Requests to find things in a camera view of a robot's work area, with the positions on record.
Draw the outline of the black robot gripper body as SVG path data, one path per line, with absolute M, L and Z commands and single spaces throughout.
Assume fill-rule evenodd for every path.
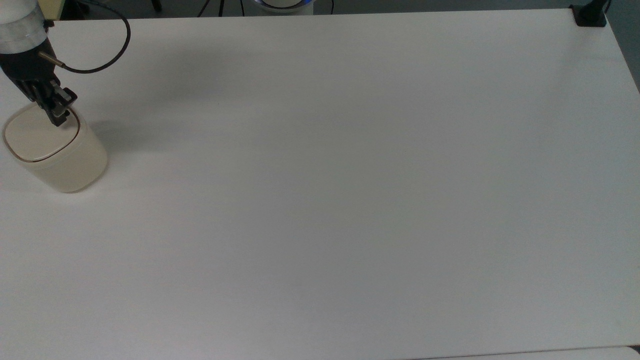
M 18 54 L 0 55 L 0 65 L 5 75 L 30 100 L 52 103 L 54 87 L 52 81 L 60 84 L 55 75 L 55 65 L 43 57 L 40 52 L 55 55 L 48 39 L 31 50 Z

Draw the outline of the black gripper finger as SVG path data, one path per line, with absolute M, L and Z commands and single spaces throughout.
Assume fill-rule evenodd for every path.
M 54 126 L 67 121 L 66 95 L 59 85 L 33 85 L 33 91 L 36 102 Z
M 55 121 L 66 121 L 70 116 L 70 107 L 75 103 L 78 96 L 70 88 L 62 88 L 57 83 L 50 83 L 52 87 L 51 114 Z

